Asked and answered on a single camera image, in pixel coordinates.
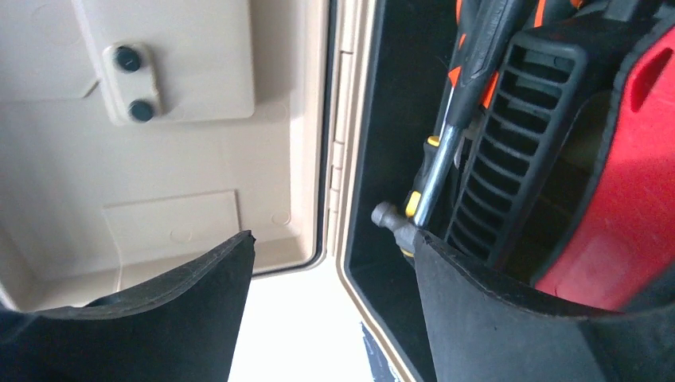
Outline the small black hammer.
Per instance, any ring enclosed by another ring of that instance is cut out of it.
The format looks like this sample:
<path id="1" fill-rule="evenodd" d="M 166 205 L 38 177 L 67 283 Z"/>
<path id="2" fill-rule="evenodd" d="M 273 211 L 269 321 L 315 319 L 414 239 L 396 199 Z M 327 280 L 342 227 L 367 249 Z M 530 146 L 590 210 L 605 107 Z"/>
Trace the small black hammer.
<path id="1" fill-rule="evenodd" d="M 458 45 L 461 43 L 462 35 L 466 30 L 467 22 L 460 21 L 458 15 L 461 13 L 461 6 L 464 1 L 457 5 L 456 20 L 458 23 L 459 38 L 456 50 L 453 54 L 450 70 L 458 64 L 459 53 Z M 469 2 L 472 9 L 479 5 L 479 2 Z M 433 163 L 428 171 L 426 183 L 422 189 L 421 198 L 417 210 L 412 218 L 407 218 L 404 214 L 399 214 L 396 207 L 386 201 L 378 204 L 372 211 L 372 222 L 380 227 L 387 228 L 393 235 L 399 248 L 415 253 L 415 237 L 420 229 L 425 228 L 433 214 L 435 206 L 442 194 L 447 181 L 447 175 L 454 165 L 455 155 L 458 145 L 462 139 L 464 131 L 470 126 L 474 111 L 469 115 L 462 115 L 457 119 L 452 119 L 449 112 L 449 102 L 452 97 L 452 84 L 447 81 L 447 94 L 444 96 L 439 110 L 439 118 L 435 124 L 434 134 L 439 136 L 439 146 L 435 153 Z"/>

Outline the red needle nose pliers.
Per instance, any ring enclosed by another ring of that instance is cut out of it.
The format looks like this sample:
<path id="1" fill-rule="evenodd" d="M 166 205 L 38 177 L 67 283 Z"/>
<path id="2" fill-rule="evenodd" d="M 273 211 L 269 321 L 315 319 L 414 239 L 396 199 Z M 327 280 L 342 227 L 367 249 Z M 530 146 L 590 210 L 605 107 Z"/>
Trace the red needle nose pliers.
<path id="1" fill-rule="evenodd" d="M 471 9 L 464 1 L 458 18 L 467 26 L 458 45 L 458 64 L 448 72 L 453 88 L 450 117 L 469 115 L 483 102 L 514 32 L 568 18 L 583 5 L 583 1 L 481 1 Z"/>

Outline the tan plastic tool box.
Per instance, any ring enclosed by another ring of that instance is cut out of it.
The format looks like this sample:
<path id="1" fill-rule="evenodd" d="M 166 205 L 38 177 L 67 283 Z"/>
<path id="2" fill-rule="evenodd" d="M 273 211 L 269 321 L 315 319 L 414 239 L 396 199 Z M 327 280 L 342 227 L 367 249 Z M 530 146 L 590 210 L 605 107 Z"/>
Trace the tan plastic tool box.
<path id="1" fill-rule="evenodd" d="M 348 342 L 397 380 L 344 264 L 379 2 L 2 2 L 1 312 L 249 231 L 227 380 L 354 381 Z"/>

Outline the red black utility knife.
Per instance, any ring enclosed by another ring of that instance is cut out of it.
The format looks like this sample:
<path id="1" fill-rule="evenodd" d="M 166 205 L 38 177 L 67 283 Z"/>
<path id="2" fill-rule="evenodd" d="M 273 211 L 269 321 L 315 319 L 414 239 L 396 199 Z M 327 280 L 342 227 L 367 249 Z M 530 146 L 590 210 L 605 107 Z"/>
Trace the red black utility knife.
<path id="1" fill-rule="evenodd" d="M 622 61 L 589 189 L 534 287 L 605 310 L 674 300 L 674 24 Z"/>

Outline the long black yellow screwdriver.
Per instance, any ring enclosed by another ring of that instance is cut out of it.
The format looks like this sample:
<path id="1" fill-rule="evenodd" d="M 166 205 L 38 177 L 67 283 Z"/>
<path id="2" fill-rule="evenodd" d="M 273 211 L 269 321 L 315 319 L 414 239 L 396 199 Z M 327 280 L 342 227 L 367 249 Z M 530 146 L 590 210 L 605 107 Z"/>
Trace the long black yellow screwdriver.
<path id="1" fill-rule="evenodd" d="M 419 199 L 421 198 L 422 189 L 426 183 L 427 174 L 433 163 L 433 159 L 438 146 L 439 146 L 438 135 L 431 135 L 427 137 L 426 142 L 423 144 L 423 162 L 415 175 L 412 190 L 408 193 L 408 196 L 406 197 L 405 200 L 404 215 L 407 218 L 412 218 L 417 210 Z M 425 226 L 425 228 L 428 228 L 432 232 L 436 230 L 437 227 L 439 226 L 439 216 L 437 212 L 438 211 L 433 212 L 433 215 L 431 215 L 430 220 Z M 403 253 L 404 258 L 406 258 L 406 260 L 410 262 L 413 261 L 414 255 L 411 252 L 406 251 L 403 248 L 401 248 L 400 250 Z"/>

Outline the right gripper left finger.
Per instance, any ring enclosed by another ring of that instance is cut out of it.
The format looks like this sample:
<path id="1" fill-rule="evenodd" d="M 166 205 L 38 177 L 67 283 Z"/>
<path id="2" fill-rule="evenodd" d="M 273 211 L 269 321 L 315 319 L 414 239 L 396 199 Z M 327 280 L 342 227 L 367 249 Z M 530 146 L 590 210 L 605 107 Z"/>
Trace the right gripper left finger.
<path id="1" fill-rule="evenodd" d="M 226 381 L 255 237 L 82 307 L 1 312 L 4 381 Z"/>

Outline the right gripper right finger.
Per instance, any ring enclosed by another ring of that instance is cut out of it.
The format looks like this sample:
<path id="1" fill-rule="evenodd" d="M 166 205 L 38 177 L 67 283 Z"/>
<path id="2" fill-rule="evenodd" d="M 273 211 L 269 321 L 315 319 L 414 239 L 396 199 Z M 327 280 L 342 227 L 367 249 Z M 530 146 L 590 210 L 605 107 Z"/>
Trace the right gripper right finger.
<path id="1" fill-rule="evenodd" d="M 673 305 L 597 309 L 535 290 L 428 232 L 414 245 L 438 380 L 673 380 Z"/>

